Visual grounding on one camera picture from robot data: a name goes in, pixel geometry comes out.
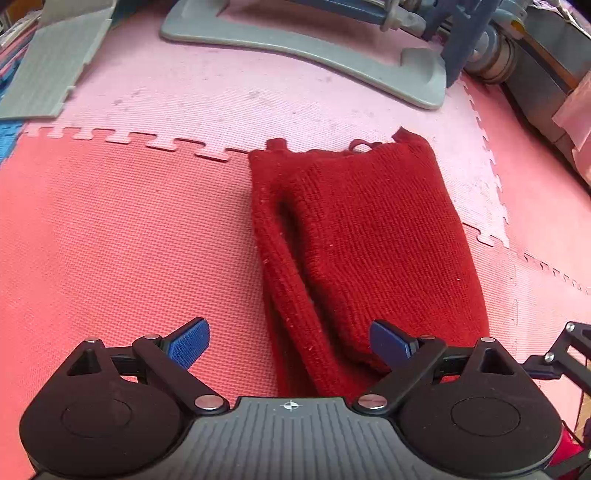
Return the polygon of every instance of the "crosshair marking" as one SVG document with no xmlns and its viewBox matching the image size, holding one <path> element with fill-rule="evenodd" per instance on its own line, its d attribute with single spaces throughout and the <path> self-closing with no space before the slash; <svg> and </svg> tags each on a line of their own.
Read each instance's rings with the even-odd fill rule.
<svg viewBox="0 0 591 480">
<path fill-rule="evenodd" d="M 282 407 L 286 410 L 295 410 L 297 408 L 300 408 L 301 405 L 299 403 L 294 402 L 293 400 L 290 401 L 286 401 Z"/>
</svg>

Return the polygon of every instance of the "red knitted fabric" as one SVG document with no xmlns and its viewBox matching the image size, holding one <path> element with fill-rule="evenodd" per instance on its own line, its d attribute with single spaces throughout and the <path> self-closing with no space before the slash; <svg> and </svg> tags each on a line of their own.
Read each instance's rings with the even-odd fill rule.
<svg viewBox="0 0 591 480">
<path fill-rule="evenodd" d="M 249 156 L 252 217 L 280 394 L 354 398 L 384 374 L 369 325 L 472 346 L 480 283 L 433 150 L 404 129 L 367 153 Z"/>
</svg>

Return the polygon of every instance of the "gray plastic panel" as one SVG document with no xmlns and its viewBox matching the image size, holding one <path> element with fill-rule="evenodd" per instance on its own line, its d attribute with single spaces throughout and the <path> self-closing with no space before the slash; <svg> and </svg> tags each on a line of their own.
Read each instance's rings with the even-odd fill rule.
<svg viewBox="0 0 591 480">
<path fill-rule="evenodd" d="M 243 398 L 225 415 L 197 419 L 172 454 L 121 480 L 331 478 L 459 479 L 416 457 L 388 420 L 359 415 L 342 398 Z M 538 471 L 520 479 L 549 477 Z M 37 480 L 60 479 L 44 473 Z"/>
<path fill-rule="evenodd" d="M 160 34 L 169 40 L 235 45 L 287 53 L 327 65 L 358 80 L 435 110 L 443 104 L 445 65 L 430 48 L 405 48 L 400 65 L 384 65 L 361 53 L 299 33 L 229 22 L 218 14 L 227 0 L 180 0 Z"/>
<path fill-rule="evenodd" d="M 109 26 L 116 0 L 47 0 L 39 29 L 0 100 L 0 119 L 56 117 Z"/>
</svg>

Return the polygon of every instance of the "interlocking foam tile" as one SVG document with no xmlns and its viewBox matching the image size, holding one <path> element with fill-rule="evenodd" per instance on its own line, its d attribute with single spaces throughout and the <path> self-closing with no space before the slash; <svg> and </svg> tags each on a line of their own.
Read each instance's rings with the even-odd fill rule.
<svg viewBox="0 0 591 480">
<path fill-rule="evenodd" d="M 174 150 L 182 138 L 196 154 L 225 160 L 225 149 L 262 148 L 272 137 L 285 137 L 293 150 L 338 150 L 352 138 L 387 141 L 402 125 L 431 142 L 462 221 L 480 230 L 481 241 L 492 244 L 494 236 L 509 245 L 492 154 L 463 82 L 448 89 L 439 111 L 427 112 L 299 59 L 163 41 L 167 9 L 160 8 L 109 32 L 60 117 L 29 123 L 29 134 L 52 127 L 49 136 L 60 137 L 64 127 L 79 127 L 76 138 L 90 139 L 94 128 L 106 128 L 115 130 L 108 141 L 125 143 L 130 132 L 142 132 L 157 136 L 149 147 Z M 365 27 L 370 37 L 361 50 L 391 61 L 402 46 L 426 45 L 402 31 Z M 360 38 L 350 36 L 349 46 Z"/>
<path fill-rule="evenodd" d="M 499 87 L 465 81 L 503 180 L 500 197 L 511 217 L 511 245 L 591 289 L 588 190 L 531 127 L 520 123 Z"/>
<path fill-rule="evenodd" d="M 474 230 L 465 227 L 476 265 L 491 335 L 517 361 L 548 351 L 569 320 L 588 322 L 591 296 L 565 281 L 539 260 L 476 241 Z M 576 424 L 581 390 L 566 377 L 537 381 L 571 428 Z"/>
<path fill-rule="evenodd" d="M 28 402 L 85 337 L 129 345 L 208 319 L 191 372 L 234 400 L 276 393 L 251 228 L 248 162 L 44 135 L 0 166 L 2 478 L 31 473 L 18 441 Z"/>
</svg>

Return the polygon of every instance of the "metal screw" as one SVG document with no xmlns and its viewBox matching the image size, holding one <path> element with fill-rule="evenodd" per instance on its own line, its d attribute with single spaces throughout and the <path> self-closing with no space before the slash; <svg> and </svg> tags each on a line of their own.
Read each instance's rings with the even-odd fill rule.
<svg viewBox="0 0 591 480">
<path fill-rule="evenodd" d="M 380 408 L 384 408 L 386 405 L 388 405 L 388 400 L 386 400 L 385 397 L 373 393 L 361 395 L 357 402 L 359 405 L 367 408 L 368 410 L 379 410 Z"/>
<path fill-rule="evenodd" d="M 223 406 L 223 398 L 217 395 L 201 395 L 195 399 L 195 406 L 202 410 L 217 410 Z"/>
</svg>

